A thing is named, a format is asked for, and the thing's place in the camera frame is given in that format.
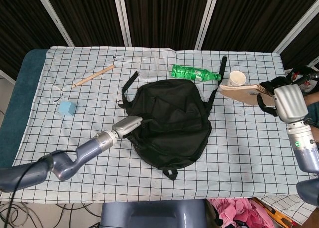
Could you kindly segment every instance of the dark curtain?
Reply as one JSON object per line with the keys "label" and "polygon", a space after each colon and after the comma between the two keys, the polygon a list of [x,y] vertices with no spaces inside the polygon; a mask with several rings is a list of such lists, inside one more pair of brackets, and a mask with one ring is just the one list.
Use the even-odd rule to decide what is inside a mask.
{"label": "dark curtain", "polygon": [[0,69],[16,80],[33,49],[66,46],[40,0],[0,0]]}
{"label": "dark curtain", "polygon": [[194,49],[207,0],[125,0],[132,46]]}
{"label": "dark curtain", "polygon": [[280,54],[285,69],[308,65],[319,56],[319,14]]}
{"label": "dark curtain", "polygon": [[202,50],[272,52],[316,0],[217,0]]}
{"label": "dark curtain", "polygon": [[50,0],[75,46],[124,46],[114,0]]}

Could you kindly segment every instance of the blue foam block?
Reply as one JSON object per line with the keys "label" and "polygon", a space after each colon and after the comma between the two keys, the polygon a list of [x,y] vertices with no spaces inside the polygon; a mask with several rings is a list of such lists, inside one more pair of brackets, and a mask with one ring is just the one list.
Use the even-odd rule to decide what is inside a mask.
{"label": "blue foam block", "polygon": [[59,113],[63,116],[73,116],[75,113],[75,105],[72,102],[61,102]]}

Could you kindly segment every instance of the white grid tablecloth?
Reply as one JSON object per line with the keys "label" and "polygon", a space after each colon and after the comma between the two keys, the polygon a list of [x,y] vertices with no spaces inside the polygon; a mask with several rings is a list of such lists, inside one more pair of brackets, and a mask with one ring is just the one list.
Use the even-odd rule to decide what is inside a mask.
{"label": "white grid tablecloth", "polygon": [[[123,85],[135,72],[132,59],[141,57],[145,51],[150,49],[51,48],[14,164],[36,161],[57,149],[74,150],[123,119],[126,114],[117,106],[117,101],[121,99]],[[246,74],[247,84],[284,74],[280,56],[274,53],[171,49],[152,49],[152,52],[159,57],[159,76],[136,79],[128,90],[129,100],[143,84],[170,79],[174,64],[219,72],[224,55],[228,60],[223,84],[234,70]],[[110,72],[70,89],[74,82],[111,64],[115,68]],[[195,84],[202,99],[207,101],[217,83]],[[76,104],[74,117],[62,117],[58,113],[61,101]],[[297,220],[303,222],[313,208],[297,196],[286,196],[296,194],[296,183],[311,176],[297,166],[286,125],[259,107],[223,98],[220,93],[216,95],[209,120],[213,129],[207,148],[197,162],[178,171],[175,181],[142,161],[131,143],[123,139],[89,161],[71,179],[59,181],[49,173],[44,183],[18,191],[16,199],[36,203],[86,203],[270,195],[263,200],[275,207],[279,202],[277,208],[284,212],[288,209],[287,214],[292,209],[293,214],[288,215],[295,214],[299,216]],[[275,195],[283,197],[277,200]]]}

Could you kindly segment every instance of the spiral notebook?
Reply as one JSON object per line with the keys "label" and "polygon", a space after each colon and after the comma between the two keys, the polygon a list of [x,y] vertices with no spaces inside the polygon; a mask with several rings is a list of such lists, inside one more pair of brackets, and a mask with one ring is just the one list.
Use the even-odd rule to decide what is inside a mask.
{"label": "spiral notebook", "polygon": [[253,106],[258,106],[257,95],[260,94],[266,106],[275,105],[273,95],[259,84],[240,87],[220,85],[219,92],[225,97]]}

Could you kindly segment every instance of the paper cup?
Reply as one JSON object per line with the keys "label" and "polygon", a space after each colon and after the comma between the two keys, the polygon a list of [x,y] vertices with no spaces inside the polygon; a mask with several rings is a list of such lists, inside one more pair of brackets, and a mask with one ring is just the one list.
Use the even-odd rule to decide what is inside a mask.
{"label": "paper cup", "polygon": [[246,76],[244,73],[240,71],[232,71],[229,74],[229,79],[227,82],[227,86],[229,87],[239,87],[246,83]]}

